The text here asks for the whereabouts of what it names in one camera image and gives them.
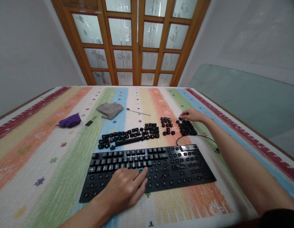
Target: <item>black mechanical keyboard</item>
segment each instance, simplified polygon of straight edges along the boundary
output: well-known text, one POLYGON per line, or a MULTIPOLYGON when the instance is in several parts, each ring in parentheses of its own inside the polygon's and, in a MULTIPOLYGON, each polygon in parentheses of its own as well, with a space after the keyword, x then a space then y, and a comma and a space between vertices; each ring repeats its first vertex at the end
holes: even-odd
POLYGON ((108 184, 115 170, 148 167, 146 193, 216 181, 196 144, 94 153, 80 203, 91 201, 108 184))

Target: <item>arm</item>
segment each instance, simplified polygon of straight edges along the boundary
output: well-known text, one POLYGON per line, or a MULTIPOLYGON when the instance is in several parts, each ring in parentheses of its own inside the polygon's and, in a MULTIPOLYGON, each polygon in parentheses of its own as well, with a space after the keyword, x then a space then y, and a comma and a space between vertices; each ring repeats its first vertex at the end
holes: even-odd
POLYGON ((148 168, 118 169, 103 191, 60 227, 101 227, 112 216, 136 204, 145 192, 148 168))
POLYGON ((234 178, 260 216, 272 209, 294 210, 294 201, 267 169, 213 119, 195 109, 183 111, 180 118, 201 122, 208 128, 234 178))

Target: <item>purple cloth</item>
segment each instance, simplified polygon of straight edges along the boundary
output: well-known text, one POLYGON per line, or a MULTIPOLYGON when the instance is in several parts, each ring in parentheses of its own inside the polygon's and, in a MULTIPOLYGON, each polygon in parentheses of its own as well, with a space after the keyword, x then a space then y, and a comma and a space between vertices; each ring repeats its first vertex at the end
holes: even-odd
POLYGON ((74 115, 71 115, 63 120, 60 120, 58 125, 58 127, 66 127, 66 128, 71 128, 74 127, 77 124, 80 124, 81 119, 79 117, 79 113, 76 113, 74 115))

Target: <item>cleaning cloth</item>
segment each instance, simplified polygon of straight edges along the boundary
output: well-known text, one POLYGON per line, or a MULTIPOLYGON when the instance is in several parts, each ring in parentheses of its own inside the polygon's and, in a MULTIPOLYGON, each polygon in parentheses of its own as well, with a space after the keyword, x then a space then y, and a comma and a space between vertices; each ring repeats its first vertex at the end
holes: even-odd
POLYGON ((119 103, 104 103, 97 107, 97 111, 102 113, 102 118, 112 120, 124 107, 119 103))
POLYGON ((71 115, 63 120, 60 120, 58 125, 58 127, 66 127, 66 128, 71 128, 74 127, 75 125, 79 124, 81 122, 81 119, 79 117, 79 114, 76 113, 74 115, 71 115))

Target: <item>table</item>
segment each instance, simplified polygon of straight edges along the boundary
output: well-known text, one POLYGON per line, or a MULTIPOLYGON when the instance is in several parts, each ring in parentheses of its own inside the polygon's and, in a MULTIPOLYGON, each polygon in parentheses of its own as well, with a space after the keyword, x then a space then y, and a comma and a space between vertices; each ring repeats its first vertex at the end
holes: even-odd
MULTIPOLYGON (((195 108, 213 118, 250 151, 294 199, 294 161, 215 103, 190 88, 133 86, 57 87, 0 120, 0 227, 56 227, 85 204, 79 197, 92 153, 102 134, 160 123, 175 123, 182 110, 195 108), (118 102, 124 110, 113 120, 102 119, 96 107, 118 102), (126 108, 151 116, 126 111, 126 108), (79 113, 82 123, 58 128, 59 120, 79 113), (77 131, 95 115, 82 134, 77 131)), ((198 133, 211 137, 201 123, 198 133)), ((124 145, 117 150, 176 145, 180 137, 163 136, 124 145)), ((257 217, 216 145, 202 137, 196 143, 217 181, 144 194, 131 209, 113 217, 105 227, 223 227, 257 217)))

